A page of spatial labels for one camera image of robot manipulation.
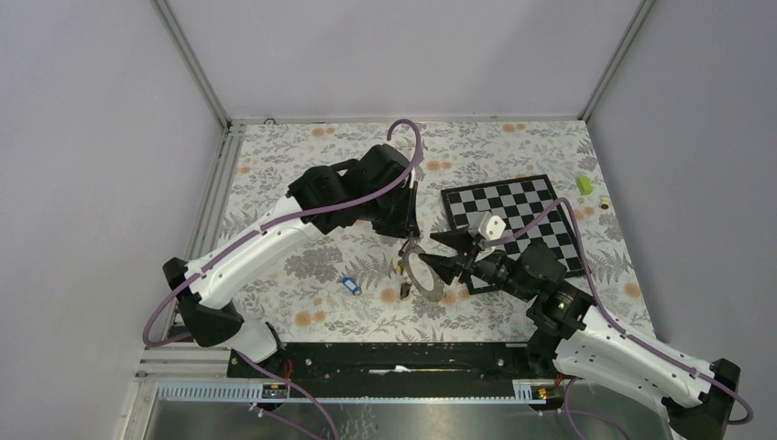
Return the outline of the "black key tag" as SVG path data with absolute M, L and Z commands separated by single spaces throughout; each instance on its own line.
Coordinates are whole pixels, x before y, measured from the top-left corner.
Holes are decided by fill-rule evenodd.
M 401 283 L 399 287 L 399 299 L 401 301 L 405 301 L 410 296 L 411 288 L 412 284 L 409 281 L 404 281 Z

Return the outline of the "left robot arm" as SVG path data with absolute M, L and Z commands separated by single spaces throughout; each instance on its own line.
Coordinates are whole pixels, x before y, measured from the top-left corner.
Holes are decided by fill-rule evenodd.
M 200 347 L 228 347 L 249 357 L 264 377 L 281 371 L 284 353 L 271 325 L 247 318 L 234 298 L 263 271 L 295 248 L 338 227 L 366 221 L 384 237 L 418 235 L 416 191 L 406 169 L 410 161 L 384 143 L 361 159 L 315 166 L 293 181 L 261 218 L 212 253 L 162 266 L 190 337 Z

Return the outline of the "large silver keyring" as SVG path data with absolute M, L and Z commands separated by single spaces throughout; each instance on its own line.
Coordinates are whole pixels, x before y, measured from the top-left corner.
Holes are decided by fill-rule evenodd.
M 443 284 L 439 277 L 421 259 L 424 250 L 418 238 L 408 239 L 398 253 L 398 272 L 424 299 L 438 303 L 443 297 Z

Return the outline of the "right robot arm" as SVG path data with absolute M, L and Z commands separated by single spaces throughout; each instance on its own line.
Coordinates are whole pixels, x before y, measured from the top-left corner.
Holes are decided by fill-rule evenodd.
M 525 363 L 534 376 L 560 373 L 606 387 L 656 412 L 685 439 L 724 437 L 739 366 L 689 356 L 621 323 L 566 281 L 565 266 L 542 241 L 511 258 L 502 250 L 485 256 L 486 240 L 467 228 L 431 238 L 456 252 L 420 255 L 443 281 L 480 279 L 529 304 L 536 331 Z

